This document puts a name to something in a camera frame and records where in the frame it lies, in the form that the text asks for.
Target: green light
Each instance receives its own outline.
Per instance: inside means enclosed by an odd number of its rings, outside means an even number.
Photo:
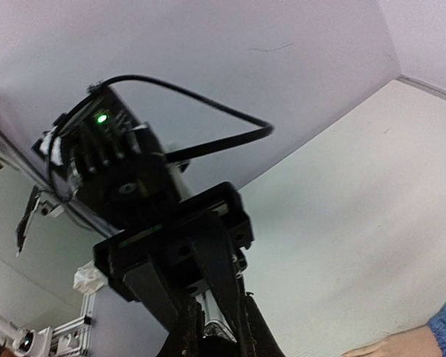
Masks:
[[[107,120],[107,115],[106,114],[101,114],[99,117],[97,117],[97,123],[98,124],[102,124]]]

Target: scratch mark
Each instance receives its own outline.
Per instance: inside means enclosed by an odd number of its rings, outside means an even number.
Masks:
[[[287,45],[276,47],[276,48],[257,48],[257,47],[250,47],[249,51],[258,51],[258,52],[275,52],[278,50],[282,50],[283,48],[294,46],[294,42],[288,43]]]

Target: black device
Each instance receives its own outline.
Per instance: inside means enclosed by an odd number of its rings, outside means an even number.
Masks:
[[[164,152],[148,123],[139,120],[110,88],[127,80],[151,83],[198,100],[260,127],[176,152]],[[111,78],[62,115],[33,147],[47,162],[55,196],[77,199],[122,230],[94,247],[96,267],[128,301],[140,301],[169,331],[161,357],[283,356],[254,300],[247,296],[242,249],[253,242],[251,221],[228,182],[183,199],[172,165],[247,144],[271,134],[272,125],[199,94],[151,77]],[[52,160],[55,140],[61,165]],[[53,173],[68,182],[62,197]],[[195,296],[210,290],[235,339],[205,336]]]

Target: plastic bag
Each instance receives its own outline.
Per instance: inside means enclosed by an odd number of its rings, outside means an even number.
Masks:
[[[94,294],[108,284],[106,276],[96,269],[94,261],[77,269],[74,275],[73,289],[81,294]]]

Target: human hand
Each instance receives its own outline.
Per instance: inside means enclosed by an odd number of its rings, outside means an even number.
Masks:
[[[376,344],[344,353],[342,357],[442,357],[428,326],[388,336]]]

